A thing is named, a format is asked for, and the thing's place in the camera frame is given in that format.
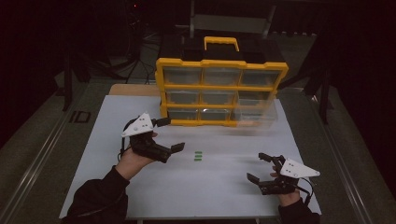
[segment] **human hand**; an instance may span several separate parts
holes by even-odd
[[[132,177],[137,175],[137,173],[139,173],[143,167],[149,165],[152,162],[154,162],[154,160],[137,155],[132,151],[131,146],[128,146],[128,149],[124,151],[119,163],[116,165],[116,170],[126,180],[130,180]]]
[[[271,173],[271,177],[278,177],[277,173]],[[300,191],[296,189],[292,193],[287,193],[287,194],[277,194],[277,198],[279,199],[280,206],[286,207],[289,205],[292,205],[294,203],[297,203],[300,200]]]

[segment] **table surface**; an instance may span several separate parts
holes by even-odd
[[[121,131],[130,119],[149,112],[160,116],[161,99],[155,85],[116,84],[102,104],[92,134],[64,202],[64,217],[77,188],[86,180],[102,178],[117,162],[114,148],[120,147]],[[284,155],[302,162],[282,106],[275,101],[278,121],[271,128],[221,126],[157,128],[160,145],[185,142],[186,146],[168,163],[154,162],[132,180],[127,188],[130,219],[154,218],[240,218],[278,216],[274,195],[262,196],[247,180],[247,173],[272,180],[272,164],[260,161],[259,152]],[[202,153],[202,160],[195,155]],[[309,190],[309,185],[300,182]],[[314,196],[311,210],[320,213]]]

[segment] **black sleeve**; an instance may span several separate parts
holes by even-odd
[[[122,223],[128,208],[129,181],[113,167],[103,179],[85,182],[75,193],[65,223]]]
[[[303,203],[303,199],[289,206],[278,207],[282,224],[319,224],[320,216],[318,213],[312,213],[311,210]]]

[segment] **person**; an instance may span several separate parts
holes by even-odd
[[[277,177],[277,173],[271,173],[271,177]],[[313,213],[303,203],[300,191],[296,189],[292,193],[277,194],[279,199],[279,215],[283,224],[319,224],[320,215]]]
[[[129,148],[103,179],[88,180],[76,191],[63,221],[68,224],[122,223],[128,208],[125,188],[134,176],[152,162],[154,160],[139,156]],[[298,190],[278,195],[278,199],[283,224],[319,223],[319,215],[304,205]]]

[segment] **yellow storage organizer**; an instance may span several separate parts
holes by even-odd
[[[165,38],[155,73],[161,92],[162,117],[171,118],[174,125],[236,126],[254,124],[274,115],[270,105],[289,68],[279,52],[275,52],[275,62],[268,61],[271,54],[265,53],[265,49],[272,53],[278,50],[273,42],[265,45],[266,40],[260,40],[259,46],[263,49],[256,50],[254,46],[239,46],[233,37],[207,36],[202,51],[199,50],[201,44],[193,44],[195,53],[202,52],[202,60],[200,57],[197,60],[197,57],[183,56],[188,54],[182,50],[185,39],[168,37],[168,40],[171,44],[166,47]],[[181,48],[180,53],[173,48]],[[267,61],[257,63],[254,56],[260,57],[263,51]]]

